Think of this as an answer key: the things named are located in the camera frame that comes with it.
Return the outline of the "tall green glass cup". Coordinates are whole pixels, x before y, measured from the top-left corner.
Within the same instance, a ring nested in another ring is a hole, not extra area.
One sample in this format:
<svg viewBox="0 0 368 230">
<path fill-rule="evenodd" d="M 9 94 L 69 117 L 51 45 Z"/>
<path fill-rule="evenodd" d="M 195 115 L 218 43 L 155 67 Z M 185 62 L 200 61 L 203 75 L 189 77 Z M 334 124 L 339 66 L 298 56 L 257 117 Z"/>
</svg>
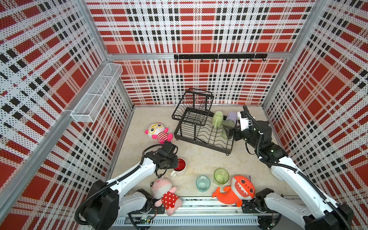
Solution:
<svg viewBox="0 0 368 230">
<path fill-rule="evenodd" d="M 235 122 L 233 120 L 226 120 L 223 123 L 223 127 L 222 127 L 222 133 L 221 133 L 222 138 L 225 140 L 231 139 L 233 136 L 232 129 L 234 127 L 235 127 Z"/>
</svg>

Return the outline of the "white mug red interior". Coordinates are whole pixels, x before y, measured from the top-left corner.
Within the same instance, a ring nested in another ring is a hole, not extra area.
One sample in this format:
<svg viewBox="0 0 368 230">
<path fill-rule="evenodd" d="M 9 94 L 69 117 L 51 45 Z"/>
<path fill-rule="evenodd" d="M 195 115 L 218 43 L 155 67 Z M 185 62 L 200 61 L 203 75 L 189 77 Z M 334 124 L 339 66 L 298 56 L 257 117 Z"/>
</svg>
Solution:
<svg viewBox="0 0 368 230">
<path fill-rule="evenodd" d="M 183 158 L 178 158 L 178 166 L 170 174 L 171 178 L 183 176 L 186 173 L 187 163 Z"/>
</svg>

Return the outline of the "lavender plastic cup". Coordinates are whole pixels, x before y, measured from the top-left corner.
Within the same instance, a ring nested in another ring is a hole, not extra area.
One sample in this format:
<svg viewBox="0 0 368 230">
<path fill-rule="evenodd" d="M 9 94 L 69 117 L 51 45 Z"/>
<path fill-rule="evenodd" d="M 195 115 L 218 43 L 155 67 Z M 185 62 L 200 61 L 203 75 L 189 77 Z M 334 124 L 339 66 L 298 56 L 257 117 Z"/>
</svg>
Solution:
<svg viewBox="0 0 368 230">
<path fill-rule="evenodd" d="M 237 124 L 237 113 L 236 112 L 229 112 L 227 115 L 225 125 L 235 127 Z"/>
</svg>

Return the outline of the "white mug green handle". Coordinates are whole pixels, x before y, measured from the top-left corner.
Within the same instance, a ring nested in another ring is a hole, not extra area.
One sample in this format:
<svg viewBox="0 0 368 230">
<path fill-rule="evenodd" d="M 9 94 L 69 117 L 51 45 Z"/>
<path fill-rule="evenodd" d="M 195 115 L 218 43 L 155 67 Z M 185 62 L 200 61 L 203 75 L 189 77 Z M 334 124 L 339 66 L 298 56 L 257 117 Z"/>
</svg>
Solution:
<svg viewBox="0 0 368 230">
<path fill-rule="evenodd" d="M 212 117 L 212 126 L 214 128 L 219 128 L 223 124 L 223 113 L 221 111 L 216 111 Z"/>
</svg>

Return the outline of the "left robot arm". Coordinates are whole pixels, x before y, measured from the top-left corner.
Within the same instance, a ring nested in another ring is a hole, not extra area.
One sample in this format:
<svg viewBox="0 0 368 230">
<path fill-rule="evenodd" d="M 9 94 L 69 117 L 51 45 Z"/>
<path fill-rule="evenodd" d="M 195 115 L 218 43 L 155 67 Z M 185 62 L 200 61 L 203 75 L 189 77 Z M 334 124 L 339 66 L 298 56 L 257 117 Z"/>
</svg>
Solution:
<svg viewBox="0 0 368 230">
<path fill-rule="evenodd" d="M 146 148 L 139 163 L 106 182 L 93 183 L 85 200 L 77 207 L 74 220 L 95 230 L 108 230 L 122 215 L 143 209 L 149 199 L 145 190 L 132 195 L 128 192 L 146 177 L 158 170 L 178 166 L 178 147 L 169 141 Z"/>
</svg>

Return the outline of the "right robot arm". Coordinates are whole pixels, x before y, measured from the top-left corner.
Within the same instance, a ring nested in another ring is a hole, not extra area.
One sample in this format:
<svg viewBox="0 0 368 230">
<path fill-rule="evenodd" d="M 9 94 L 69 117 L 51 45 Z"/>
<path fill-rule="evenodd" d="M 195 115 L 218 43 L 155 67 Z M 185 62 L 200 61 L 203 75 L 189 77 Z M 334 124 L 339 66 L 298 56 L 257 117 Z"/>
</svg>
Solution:
<svg viewBox="0 0 368 230">
<path fill-rule="evenodd" d="M 225 126 L 229 138 L 244 140 L 255 150 L 255 156 L 270 168 L 273 175 L 286 182 L 304 202 L 297 205 L 264 189 L 259 192 L 263 206 L 297 223 L 305 230 L 349 230 L 354 216 L 347 204 L 338 204 L 303 173 L 282 147 L 272 142 L 269 122 L 257 121 L 247 106 L 238 112 L 239 125 Z"/>
</svg>

